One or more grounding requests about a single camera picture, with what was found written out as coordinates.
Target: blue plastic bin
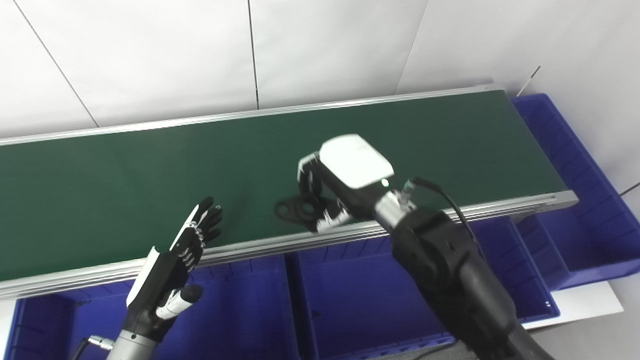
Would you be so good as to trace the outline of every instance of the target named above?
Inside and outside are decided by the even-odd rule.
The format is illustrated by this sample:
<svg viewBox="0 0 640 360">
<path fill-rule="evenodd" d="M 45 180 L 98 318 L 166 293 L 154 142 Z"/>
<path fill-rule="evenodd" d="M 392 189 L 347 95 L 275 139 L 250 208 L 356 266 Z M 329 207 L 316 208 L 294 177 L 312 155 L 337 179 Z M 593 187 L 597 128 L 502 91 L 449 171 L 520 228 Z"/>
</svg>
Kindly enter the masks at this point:
<svg viewBox="0 0 640 360">
<path fill-rule="evenodd" d="M 557 316 L 511 219 L 472 226 L 521 321 Z M 453 341 L 392 258 L 386 237 L 304 250 L 291 261 L 305 359 L 367 359 Z"/>
<path fill-rule="evenodd" d="M 192 272 L 202 299 L 182 313 L 154 359 L 299 359 L 284 257 L 240 261 Z M 132 281 L 17 303 L 6 360 L 66 360 L 81 338 L 115 339 Z M 89 346 L 82 360 L 104 360 Z"/>
<path fill-rule="evenodd" d="M 518 224 L 551 290 L 640 271 L 640 225 L 545 94 L 512 99 L 580 202 Z"/>
</svg>

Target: cable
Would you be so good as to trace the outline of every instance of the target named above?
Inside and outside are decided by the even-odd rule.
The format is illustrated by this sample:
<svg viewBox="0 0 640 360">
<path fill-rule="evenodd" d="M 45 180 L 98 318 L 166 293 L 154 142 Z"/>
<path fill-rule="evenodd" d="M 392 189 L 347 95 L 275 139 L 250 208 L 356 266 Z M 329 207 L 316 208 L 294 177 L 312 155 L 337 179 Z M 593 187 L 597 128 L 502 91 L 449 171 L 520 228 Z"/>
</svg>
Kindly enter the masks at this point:
<svg viewBox="0 0 640 360">
<path fill-rule="evenodd" d="M 453 211 L 456 212 L 456 215 L 458 216 L 458 219 L 462 223 L 462 226 L 465 227 L 465 229 L 469 233 L 469 236 L 471 236 L 471 238 L 473 239 L 473 242 L 476 244 L 476 247 L 478 248 L 478 251 L 480 252 L 480 256 L 482 256 L 482 258 L 484 260 L 486 260 L 486 257 L 484 256 L 484 252 L 483 252 L 482 248 L 480 247 L 480 244 L 478 243 L 478 240 L 477 240 L 473 230 L 469 226 L 469 222 L 467 221 L 467 218 L 466 218 L 465 214 L 462 213 L 462 210 L 453 201 L 453 199 L 450 198 L 449 195 L 447 195 L 447 193 L 444 192 L 444 190 L 442 190 L 440 185 L 438 185 L 436 183 L 432 183 L 431 181 L 425 180 L 425 179 L 420 178 L 420 177 L 412 177 L 412 178 L 409 179 L 409 182 L 411 182 L 413 184 L 416 184 L 417 186 L 421 186 L 423 188 L 430 189 L 430 190 L 440 194 L 449 203 L 449 205 L 451 205 L 451 208 L 453 209 Z"/>
<path fill-rule="evenodd" d="M 76 346 L 74 353 L 71 355 L 70 360 L 80 360 L 80 356 L 84 352 L 84 349 L 87 345 L 89 345 L 89 338 L 82 338 L 82 340 L 80 340 L 80 342 Z"/>
</svg>

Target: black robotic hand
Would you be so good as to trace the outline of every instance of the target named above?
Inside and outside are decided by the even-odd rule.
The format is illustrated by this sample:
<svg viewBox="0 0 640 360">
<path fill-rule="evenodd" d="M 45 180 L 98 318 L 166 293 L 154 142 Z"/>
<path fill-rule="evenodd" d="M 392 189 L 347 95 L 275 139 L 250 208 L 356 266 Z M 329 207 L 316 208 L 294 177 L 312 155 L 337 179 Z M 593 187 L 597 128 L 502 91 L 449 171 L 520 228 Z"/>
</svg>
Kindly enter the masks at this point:
<svg viewBox="0 0 640 360">
<path fill-rule="evenodd" d="M 220 235 L 221 219 L 222 209 L 207 197 L 193 208 L 168 251 L 151 249 L 127 296 L 127 315 L 107 360 L 150 358 L 175 317 L 200 299 L 202 288 L 185 284 L 204 247 Z"/>
<path fill-rule="evenodd" d="M 193 208 L 182 225 L 169 251 L 182 260 L 189 272 L 200 261 L 204 247 L 220 235 L 215 226 L 221 220 L 222 209 L 213 206 L 213 198 L 207 197 Z"/>
</svg>

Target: black metal part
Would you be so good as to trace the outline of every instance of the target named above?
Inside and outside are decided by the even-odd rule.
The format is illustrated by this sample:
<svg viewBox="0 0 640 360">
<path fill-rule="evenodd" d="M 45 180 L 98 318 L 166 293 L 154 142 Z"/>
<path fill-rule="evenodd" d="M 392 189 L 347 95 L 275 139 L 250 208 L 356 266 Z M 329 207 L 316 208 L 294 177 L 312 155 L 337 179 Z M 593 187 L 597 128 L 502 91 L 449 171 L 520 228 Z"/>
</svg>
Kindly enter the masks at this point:
<svg viewBox="0 0 640 360">
<path fill-rule="evenodd" d="M 127 307 L 122 329 L 160 343 L 176 318 L 158 318 L 158 300 L 164 298 L 166 301 L 173 289 L 183 287 L 189 274 L 184 262 L 172 252 L 164 252 L 158 256 L 151 274 L 154 276 L 153 281 L 145 281 L 136 298 Z"/>
<path fill-rule="evenodd" d="M 462 225 L 418 209 L 392 231 L 391 244 L 438 319 L 478 359 L 552 359 L 522 329 L 513 300 Z"/>
<path fill-rule="evenodd" d="M 337 199 L 323 197 L 323 185 L 329 188 Z M 374 207 L 388 188 L 376 182 L 352 189 L 314 158 L 303 165 L 298 190 L 299 196 L 276 203 L 275 214 L 280 220 L 304 225 L 309 231 L 317 232 L 317 222 L 324 218 L 324 211 L 333 218 L 342 211 L 343 206 L 355 219 L 373 220 Z"/>
</svg>

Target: white wall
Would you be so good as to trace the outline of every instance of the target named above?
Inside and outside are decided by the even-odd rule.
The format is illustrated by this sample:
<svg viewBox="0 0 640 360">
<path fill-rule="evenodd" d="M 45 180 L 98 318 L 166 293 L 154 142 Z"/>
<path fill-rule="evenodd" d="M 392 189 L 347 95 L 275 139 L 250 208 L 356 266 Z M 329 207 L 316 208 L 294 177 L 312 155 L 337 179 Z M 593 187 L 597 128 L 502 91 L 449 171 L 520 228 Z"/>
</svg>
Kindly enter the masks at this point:
<svg viewBox="0 0 640 360">
<path fill-rule="evenodd" d="M 590 1 L 527 92 L 546 92 L 619 192 L 640 181 L 640 3 Z M 623 199 L 640 217 L 640 188 Z M 612 282 L 621 314 L 536 335 L 557 359 L 640 356 L 640 274 Z"/>
<path fill-rule="evenodd" d="M 586 0 L 430 0 L 399 94 L 495 82 L 522 88 Z"/>
<path fill-rule="evenodd" d="M 43 46 L 0 0 L 0 137 L 254 109 L 256 82 L 263 108 L 515 91 L 584 1 L 253 0 L 251 29 L 243 0 L 16 0 Z"/>
<path fill-rule="evenodd" d="M 640 3 L 591 1 L 527 89 L 551 96 L 619 192 L 640 181 L 638 34 Z"/>
</svg>

